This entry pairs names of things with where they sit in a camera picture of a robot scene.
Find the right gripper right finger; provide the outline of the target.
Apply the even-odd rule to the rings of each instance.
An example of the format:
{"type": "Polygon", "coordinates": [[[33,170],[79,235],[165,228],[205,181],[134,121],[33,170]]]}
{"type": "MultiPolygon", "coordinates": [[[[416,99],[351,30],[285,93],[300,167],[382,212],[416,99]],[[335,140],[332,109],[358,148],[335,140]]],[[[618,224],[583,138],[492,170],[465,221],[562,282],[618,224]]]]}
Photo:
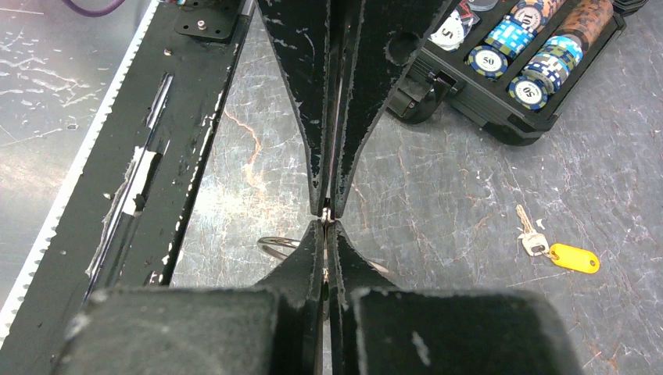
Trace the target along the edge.
{"type": "Polygon", "coordinates": [[[327,229],[336,374],[580,374],[561,318],[523,290],[403,290],[327,229]]]}

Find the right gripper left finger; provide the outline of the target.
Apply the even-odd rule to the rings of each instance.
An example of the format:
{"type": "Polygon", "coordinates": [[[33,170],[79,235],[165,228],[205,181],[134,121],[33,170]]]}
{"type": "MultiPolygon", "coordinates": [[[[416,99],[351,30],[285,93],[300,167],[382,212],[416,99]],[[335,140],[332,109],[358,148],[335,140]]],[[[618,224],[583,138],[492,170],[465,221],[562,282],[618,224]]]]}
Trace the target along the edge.
{"type": "Polygon", "coordinates": [[[324,228],[250,287],[95,292],[56,374],[319,374],[324,228]]]}

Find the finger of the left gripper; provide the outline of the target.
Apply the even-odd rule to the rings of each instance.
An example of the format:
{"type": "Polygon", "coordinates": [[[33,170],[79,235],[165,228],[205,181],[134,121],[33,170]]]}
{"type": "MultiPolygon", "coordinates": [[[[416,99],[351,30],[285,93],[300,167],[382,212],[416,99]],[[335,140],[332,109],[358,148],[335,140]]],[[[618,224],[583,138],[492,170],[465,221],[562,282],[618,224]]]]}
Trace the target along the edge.
{"type": "Polygon", "coordinates": [[[331,212],[342,217],[360,153],[452,1],[342,1],[331,212]]]}
{"type": "Polygon", "coordinates": [[[320,216],[328,183],[329,1],[258,1],[303,138],[310,211],[320,216]]]}

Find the keyring with keys bunch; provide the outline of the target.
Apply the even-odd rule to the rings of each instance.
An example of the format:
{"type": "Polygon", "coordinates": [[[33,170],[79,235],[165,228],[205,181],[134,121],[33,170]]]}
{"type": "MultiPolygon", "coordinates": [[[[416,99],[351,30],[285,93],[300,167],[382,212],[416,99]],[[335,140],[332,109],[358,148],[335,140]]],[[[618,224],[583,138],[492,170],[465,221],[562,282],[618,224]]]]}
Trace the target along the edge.
{"type": "Polygon", "coordinates": [[[384,266],[355,247],[340,220],[313,220],[299,239],[262,237],[257,247],[278,264],[252,291],[282,315],[317,313],[333,302],[344,309],[355,290],[396,287],[384,266]]]}

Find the key with yellow tag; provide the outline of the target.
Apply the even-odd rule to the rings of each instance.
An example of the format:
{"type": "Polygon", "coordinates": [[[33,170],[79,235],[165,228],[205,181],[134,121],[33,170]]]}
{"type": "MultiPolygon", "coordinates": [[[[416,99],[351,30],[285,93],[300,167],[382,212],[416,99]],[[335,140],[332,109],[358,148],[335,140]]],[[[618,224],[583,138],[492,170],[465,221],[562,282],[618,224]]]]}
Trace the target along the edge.
{"type": "Polygon", "coordinates": [[[600,260],[593,252],[559,243],[550,245],[546,236],[532,225],[521,204],[516,205],[515,211],[522,225],[518,239],[530,257],[544,256],[556,266],[581,273],[594,274],[599,271],[600,260]]]}

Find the black poker chip case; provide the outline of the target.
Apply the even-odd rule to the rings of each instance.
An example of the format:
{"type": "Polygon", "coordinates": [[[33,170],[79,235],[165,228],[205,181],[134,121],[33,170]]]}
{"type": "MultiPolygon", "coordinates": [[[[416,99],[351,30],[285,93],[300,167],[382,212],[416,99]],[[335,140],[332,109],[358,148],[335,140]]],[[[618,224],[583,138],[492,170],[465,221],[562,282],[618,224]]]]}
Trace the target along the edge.
{"type": "Polygon", "coordinates": [[[641,1],[502,1],[475,26],[451,16],[426,43],[410,77],[428,92],[398,91],[389,112],[428,119],[446,102],[507,145],[537,141],[641,1]]]}

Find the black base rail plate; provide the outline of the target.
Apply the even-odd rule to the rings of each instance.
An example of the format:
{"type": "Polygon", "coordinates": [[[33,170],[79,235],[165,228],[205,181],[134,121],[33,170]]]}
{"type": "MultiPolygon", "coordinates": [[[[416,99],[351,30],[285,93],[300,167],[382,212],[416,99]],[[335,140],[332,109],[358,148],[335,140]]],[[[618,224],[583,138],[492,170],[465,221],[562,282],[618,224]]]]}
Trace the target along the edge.
{"type": "Polygon", "coordinates": [[[104,291],[170,284],[254,7],[150,3],[2,307],[2,373],[51,373],[104,291]]]}

